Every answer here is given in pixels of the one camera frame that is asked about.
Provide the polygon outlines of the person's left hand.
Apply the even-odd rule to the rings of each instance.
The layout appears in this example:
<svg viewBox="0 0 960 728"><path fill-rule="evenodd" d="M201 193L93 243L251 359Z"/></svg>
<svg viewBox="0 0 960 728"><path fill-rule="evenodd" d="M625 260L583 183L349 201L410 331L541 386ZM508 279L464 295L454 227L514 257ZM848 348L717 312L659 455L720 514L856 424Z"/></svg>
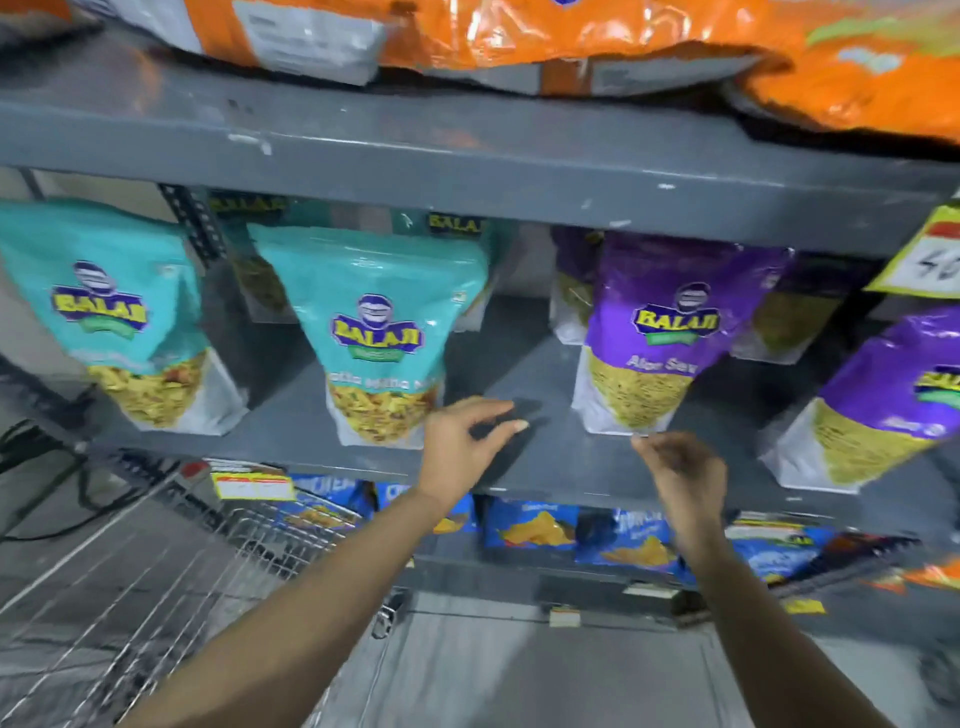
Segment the person's left hand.
<svg viewBox="0 0 960 728"><path fill-rule="evenodd" d="M448 515L492 465L494 461L473 464L472 444L496 425L519 419L510 417L514 408L510 400L474 394L437 409L426 418L414 491L418 498L431 502L437 516Z"/></svg>

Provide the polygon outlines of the person's right hand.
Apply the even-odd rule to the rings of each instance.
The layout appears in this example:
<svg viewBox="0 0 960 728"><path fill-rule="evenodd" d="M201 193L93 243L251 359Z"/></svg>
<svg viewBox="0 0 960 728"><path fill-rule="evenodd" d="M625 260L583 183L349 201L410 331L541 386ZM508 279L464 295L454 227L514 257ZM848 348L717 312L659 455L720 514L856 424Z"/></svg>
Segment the person's right hand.
<svg viewBox="0 0 960 728"><path fill-rule="evenodd" d="M728 468L694 434L678 432L678 470L651 471L678 551L690 564L725 543Z"/></svg>

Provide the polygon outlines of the person's right forearm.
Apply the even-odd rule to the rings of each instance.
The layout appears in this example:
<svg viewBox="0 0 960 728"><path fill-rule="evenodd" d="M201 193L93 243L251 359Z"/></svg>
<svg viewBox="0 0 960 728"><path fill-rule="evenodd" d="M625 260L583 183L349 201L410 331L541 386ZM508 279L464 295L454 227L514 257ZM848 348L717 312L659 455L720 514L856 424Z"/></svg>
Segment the person's right forearm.
<svg viewBox="0 0 960 728"><path fill-rule="evenodd" d="M793 623L722 532L680 550L754 728L896 728Z"/></svg>

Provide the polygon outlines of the person's left forearm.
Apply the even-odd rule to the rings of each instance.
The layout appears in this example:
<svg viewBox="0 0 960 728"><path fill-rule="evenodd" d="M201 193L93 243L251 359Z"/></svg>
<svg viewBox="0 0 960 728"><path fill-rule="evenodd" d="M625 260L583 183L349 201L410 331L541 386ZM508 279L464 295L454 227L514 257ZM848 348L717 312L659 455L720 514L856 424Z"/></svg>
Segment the person's left forearm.
<svg viewBox="0 0 960 728"><path fill-rule="evenodd" d="M180 664L117 728L302 728L417 545L465 493L423 481Z"/></svg>

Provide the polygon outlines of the row of blue snack packets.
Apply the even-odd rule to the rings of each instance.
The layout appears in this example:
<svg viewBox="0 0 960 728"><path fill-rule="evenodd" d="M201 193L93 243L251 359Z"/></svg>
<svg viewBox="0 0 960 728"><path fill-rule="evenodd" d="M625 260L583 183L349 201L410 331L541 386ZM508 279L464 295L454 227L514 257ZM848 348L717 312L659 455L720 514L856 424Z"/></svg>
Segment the row of blue snack packets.
<svg viewBox="0 0 960 728"><path fill-rule="evenodd" d="M291 480L294 497L276 505L274 522L286 530L318 536L360 527L410 490L396 482L329 475L292 474ZM485 554L558 554L577 565L662 575L686 588L696 583L691 566L678 552L674 529L659 511L591 509L467 493L432 534L462 536ZM741 512L726 527L725 537L751 571L771 586L844 568L907 544L905 539L748 512Z"/></svg>

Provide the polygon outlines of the purple snack packet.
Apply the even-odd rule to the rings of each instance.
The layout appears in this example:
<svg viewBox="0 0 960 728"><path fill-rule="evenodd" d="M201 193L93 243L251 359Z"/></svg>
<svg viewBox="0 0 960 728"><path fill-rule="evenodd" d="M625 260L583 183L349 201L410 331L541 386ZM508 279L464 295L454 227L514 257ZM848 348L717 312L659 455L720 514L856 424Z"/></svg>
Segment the purple snack packet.
<svg viewBox="0 0 960 728"><path fill-rule="evenodd" d="M584 430L666 431L794 258L791 248L608 232L571 402Z"/></svg>
<svg viewBox="0 0 960 728"><path fill-rule="evenodd" d="M580 347L594 309L594 280L606 233L560 224L551 225L549 233L556 253L549 327L561 344Z"/></svg>
<svg viewBox="0 0 960 728"><path fill-rule="evenodd" d="M730 355L780 366L796 364L836 310L869 284L880 265L869 258L796 252L735 338Z"/></svg>
<svg viewBox="0 0 960 728"><path fill-rule="evenodd" d="M787 489L854 494L960 436L960 304L903 316L870 337L807 402L760 436Z"/></svg>

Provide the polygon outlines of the teal snack packet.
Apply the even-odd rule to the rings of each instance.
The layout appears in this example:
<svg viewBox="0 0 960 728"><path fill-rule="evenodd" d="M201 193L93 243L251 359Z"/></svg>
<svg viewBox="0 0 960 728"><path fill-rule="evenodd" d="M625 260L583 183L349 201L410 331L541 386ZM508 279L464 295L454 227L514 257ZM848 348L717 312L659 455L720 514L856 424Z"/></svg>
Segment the teal snack packet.
<svg viewBox="0 0 960 728"><path fill-rule="evenodd" d="M297 317L283 284L272 265L259 254L248 230L250 224L283 224L291 211L289 198L213 188L207 191L207 206L216 218L250 319L258 324L295 325Z"/></svg>
<svg viewBox="0 0 960 728"><path fill-rule="evenodd" d="M32 312L139 431L221 436L248 414L203 327L172 224L88 200L0 200L0 259Z"/></svg>
<svg viewBox="0 0 960 728"><path fill-rule="evenodd" d="M486 285L484 252L348 228L247 229L318 358L339 442L421 450L443 405L450 334Z"/></svg>
<svg viewBox="0 0 960 728"><path fill-rule="evenodd" d="M452 329L454 334L480 332L495 288L516 262L514 224L481 216L411 209L393 209L390 223L395 235L467 240L484 253L486 284Z"/></svg>

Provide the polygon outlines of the yellow price label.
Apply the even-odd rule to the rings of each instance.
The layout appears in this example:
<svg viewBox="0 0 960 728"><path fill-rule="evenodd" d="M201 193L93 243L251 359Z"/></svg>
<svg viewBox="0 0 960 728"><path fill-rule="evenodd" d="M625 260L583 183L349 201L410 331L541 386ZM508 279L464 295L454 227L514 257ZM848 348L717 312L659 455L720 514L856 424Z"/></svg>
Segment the yellow price label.
<svg viewBox="0 0 960 728"><path fill-rule="evenodd" d="M294 502L292 478L282 470L211 469L214 490L222 501Z"/></svg>
<svg viewBox="0 0 960 728"><path fill-rule="evenodd" d="M960 198L936 207L863 290L960 301Z"/></svg>

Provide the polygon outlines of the grey metal shelf rack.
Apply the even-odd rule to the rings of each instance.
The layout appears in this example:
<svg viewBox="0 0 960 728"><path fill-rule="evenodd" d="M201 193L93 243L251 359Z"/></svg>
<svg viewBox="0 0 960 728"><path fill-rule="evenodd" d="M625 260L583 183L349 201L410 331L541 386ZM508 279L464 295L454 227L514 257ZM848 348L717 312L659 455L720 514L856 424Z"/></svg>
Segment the grey metal shelf rack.
<svg viewBox="0 0 960 728"><path fill-rule="evenodd" d="M134 30L107 25L0 59L0 165L199 188L243 188L336 202L435 208L524 222L609 225L736 242L833 246L866 252L873 232L841 224L919 221L946 200L960 166L833 153L751 139L738 122L658 105L559 102L448 89L343 90L220 72ZM452 397L480 392L534 407L534 432L481 492L598 507L654 508L649 476L627 473L627 444L602 443L561 395L578 354L548 331L546 305L495 297L491 333L451 345ZM401 480L417 457L348 454L333 425L306 403L321 383L299 334L234 325L243 344L275 345L251 365L265 397L222 438L137 434L105 400L68 399L0 356L0 393L82 455L140 485L160 471L137 457L250 459L354 478ZM797 522L906 539L839 556L785 586L793 595L846 591L854 606L889 601L866 580L960 555L960 450L918 459L859 497L781 490L754 455L755 431L789 396L839 358L840 334L813 348L797 373L756 362L717 365L675 419L730 467L727 503ZM404 588L491 601L640 613L616 570L579 571L566 557L481 556L466 541L429 541Z"/></svg>

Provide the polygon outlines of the small orange packet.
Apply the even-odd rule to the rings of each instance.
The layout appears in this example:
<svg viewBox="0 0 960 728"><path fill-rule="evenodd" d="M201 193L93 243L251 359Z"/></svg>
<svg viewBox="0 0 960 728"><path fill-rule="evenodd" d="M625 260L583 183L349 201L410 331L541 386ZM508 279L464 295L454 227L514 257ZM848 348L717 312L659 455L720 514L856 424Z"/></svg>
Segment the small orange packet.
<svg viewBox="0 0 960 728"><path fill-rule="evenodd" d="M896 567L878 579L867 581L866 585L900 596L907 593L910 585L960 593L960 556L919 568Z"/></svg>

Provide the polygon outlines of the orange and white snack bag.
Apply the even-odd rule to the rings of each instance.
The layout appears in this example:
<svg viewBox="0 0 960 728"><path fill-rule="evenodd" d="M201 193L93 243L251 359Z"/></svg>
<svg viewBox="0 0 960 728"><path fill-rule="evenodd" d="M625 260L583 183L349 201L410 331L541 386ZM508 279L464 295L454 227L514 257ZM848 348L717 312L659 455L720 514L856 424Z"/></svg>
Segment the orange and white snack bag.
<svg viewBox="0 0 960 728"><path fill-rule="evenodd" d="M68 2L197 57L354 87L427 59L407 0Z"/></svg>

